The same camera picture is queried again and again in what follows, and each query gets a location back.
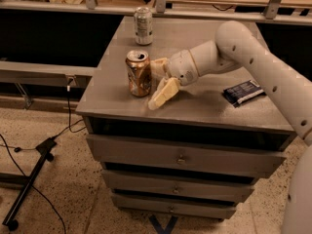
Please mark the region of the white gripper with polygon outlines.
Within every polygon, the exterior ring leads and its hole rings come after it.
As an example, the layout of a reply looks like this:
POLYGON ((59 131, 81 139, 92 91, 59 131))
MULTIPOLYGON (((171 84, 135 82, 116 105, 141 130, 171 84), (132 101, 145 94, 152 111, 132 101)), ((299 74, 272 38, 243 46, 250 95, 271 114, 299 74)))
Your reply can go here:
POLYGON ((150 62, 152 77, 160 81, 156 92, 148 102, 148 108, 155 110, 174 97, 179 87, 196 82, 199 74, 188 50, 182 50, 167 58, 157 58, 150 62))

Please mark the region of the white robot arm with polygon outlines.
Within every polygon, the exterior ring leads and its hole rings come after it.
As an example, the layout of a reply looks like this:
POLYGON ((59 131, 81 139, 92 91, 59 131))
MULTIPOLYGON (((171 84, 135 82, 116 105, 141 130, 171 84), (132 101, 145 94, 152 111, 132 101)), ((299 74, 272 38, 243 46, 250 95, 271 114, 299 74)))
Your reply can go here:
POLYGON ((307 145, 292 175, 281 233, 312 234, 312 82, 271 54, 246 26, 227 21, 213 41, 154 60, 152 71, 160 83, 148 107, 161 107, 180 87, 202 76, 240 67, 253 79, 230 88, 229 94, 239 103, 269 96, 307 145))

